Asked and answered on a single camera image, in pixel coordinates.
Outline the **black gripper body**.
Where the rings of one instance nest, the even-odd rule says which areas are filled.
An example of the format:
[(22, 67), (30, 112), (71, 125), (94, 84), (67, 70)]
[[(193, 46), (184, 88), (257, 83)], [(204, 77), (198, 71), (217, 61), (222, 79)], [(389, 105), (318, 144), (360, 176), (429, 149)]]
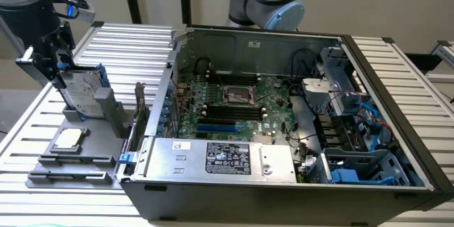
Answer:
[(54, 33), (62, 23), (54, 4), (47, 0), (23, 6), (2, 6), (2, 18), (25, 45), (33, 45)]

